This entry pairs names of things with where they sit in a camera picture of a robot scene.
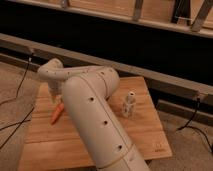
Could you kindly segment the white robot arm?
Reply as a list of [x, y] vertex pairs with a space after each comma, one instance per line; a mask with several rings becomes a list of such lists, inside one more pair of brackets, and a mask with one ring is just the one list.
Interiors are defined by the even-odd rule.
[[150, 171], [107, 99], [119, 85], [119, 75], [108, 66], [66, 68], [53, 58], [38, 69], [51, 93], [62, 96], [98, 171]]

